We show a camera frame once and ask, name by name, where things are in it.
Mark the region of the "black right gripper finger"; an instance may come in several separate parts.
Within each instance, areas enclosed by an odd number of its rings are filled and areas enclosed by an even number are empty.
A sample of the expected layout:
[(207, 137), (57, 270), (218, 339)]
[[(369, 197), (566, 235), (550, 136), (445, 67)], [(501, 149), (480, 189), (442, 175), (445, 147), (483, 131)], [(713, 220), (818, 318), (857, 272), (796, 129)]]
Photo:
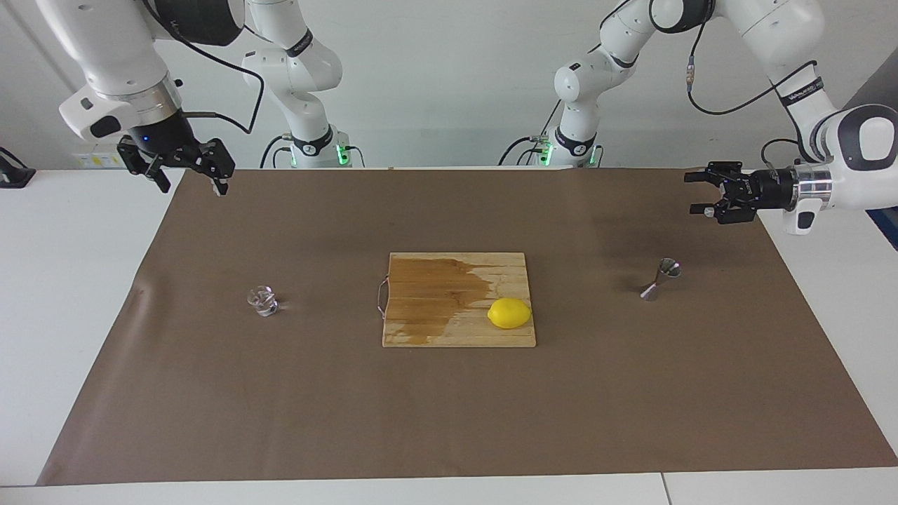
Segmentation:
[(155, 156), (151, 162), (148, 162), (147, 157), (145, 157), (132, 137), (122, 137), (119, 143), (116, 144), (116, 152), (121, 157), (125, 169), (131, 175), (144, 176), (163, 193), (170, 191), (170, 180), (163, 169), (161, 169), (159, 156)]
[(227, 195), (229, 180), (234, 175), (236, 164), (220, 138), (187, 144), (184, 147), (184, 160), (190, 170), (208, 177), (215, 195)]

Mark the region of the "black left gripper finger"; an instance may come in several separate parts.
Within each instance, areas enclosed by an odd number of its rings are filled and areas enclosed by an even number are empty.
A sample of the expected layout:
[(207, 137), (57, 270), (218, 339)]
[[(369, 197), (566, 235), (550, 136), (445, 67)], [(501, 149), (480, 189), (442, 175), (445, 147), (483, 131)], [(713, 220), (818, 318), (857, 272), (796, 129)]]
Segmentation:
[(715, 187), (743, 187), (742, 162), (709, 162), (705, 168), (687, 172), (685, 183), (705, 182)]
[(719, 199), (716, 203), (693, 203), (690, 205), (690, 214), (703, 215), (718, 224), (737, 223), (737, 211), (734, 211), (731, 199), (726, 198)]

